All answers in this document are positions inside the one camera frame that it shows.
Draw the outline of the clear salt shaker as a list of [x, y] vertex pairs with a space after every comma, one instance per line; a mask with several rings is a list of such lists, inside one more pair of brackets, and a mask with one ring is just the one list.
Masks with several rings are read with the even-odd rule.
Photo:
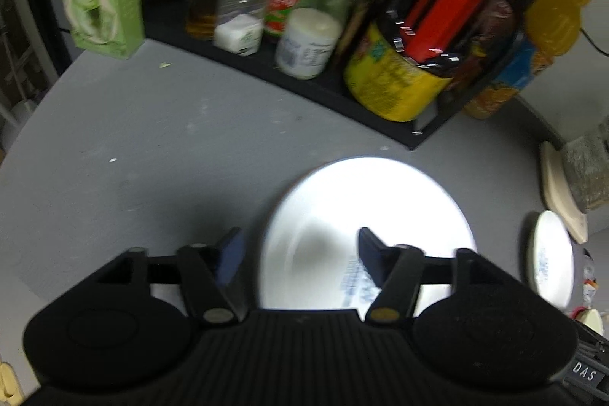
[[267, 0], [219, 0], [213, 43], [223, 51], [246, 57], [261, 43]]

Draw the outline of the glass electric kettle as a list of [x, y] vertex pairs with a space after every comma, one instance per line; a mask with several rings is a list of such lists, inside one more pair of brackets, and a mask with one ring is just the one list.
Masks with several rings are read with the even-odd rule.
[[608, 117], [568, 142], [564, 173], [579, 210], [588, 213], [608, 203]]

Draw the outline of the white cap milk bottle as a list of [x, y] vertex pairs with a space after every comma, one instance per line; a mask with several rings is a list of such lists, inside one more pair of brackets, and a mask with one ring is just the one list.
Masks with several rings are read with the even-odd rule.
[[299, 0], [276, 50], [276, 64], [297, 79], [318, 76], [345, 29], [352, 0]]

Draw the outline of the cream kettle base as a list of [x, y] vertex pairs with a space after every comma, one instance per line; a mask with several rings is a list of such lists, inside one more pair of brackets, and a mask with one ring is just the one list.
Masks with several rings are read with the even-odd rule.
[[557, 214], [577, 244], [588, 241], [587, 215], [577, 206], [564, 174], [561, 154], [545, 141], [540, 148], [542, 191], [547, 208]]

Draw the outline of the white plate blue print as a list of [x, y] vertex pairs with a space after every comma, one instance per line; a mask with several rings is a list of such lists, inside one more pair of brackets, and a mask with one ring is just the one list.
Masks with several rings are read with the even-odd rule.
[[300, 179], [274, 210], [262, 239], [260, 306], [367, 313], [380, 290], [358, 256], [362, 228], [437, 258], [476, 247], [461, 209], [423, 172], [386, 158], [341, 160]]

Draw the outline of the orange juice bottle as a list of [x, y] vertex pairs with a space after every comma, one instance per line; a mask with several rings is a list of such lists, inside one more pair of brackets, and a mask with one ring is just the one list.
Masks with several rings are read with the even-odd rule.
[[472, 99], [464, 112], [486, 119], [521, 92], [554, 59], [566, 54], [577, 41], [581, 10], [590, 0], [536, 0], [525, 12], [525, 39], [509, 64]]

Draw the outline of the plain white plate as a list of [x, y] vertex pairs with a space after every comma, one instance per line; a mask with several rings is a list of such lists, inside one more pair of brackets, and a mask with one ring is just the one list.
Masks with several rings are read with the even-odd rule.
[[526, 280], [531, 289], [557, 309], [566, 310], [575, 281], [569, 232], [551, 210], [538, 215], [526, 242]]

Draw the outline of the soy sauce bottle yellow label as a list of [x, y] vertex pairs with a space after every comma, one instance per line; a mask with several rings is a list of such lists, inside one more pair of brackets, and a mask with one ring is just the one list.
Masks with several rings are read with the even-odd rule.
[[514, 30], [508, 0], [383, 0], [345, 82], [380, 118], [415, 121], [442, 93], [465, 89]]

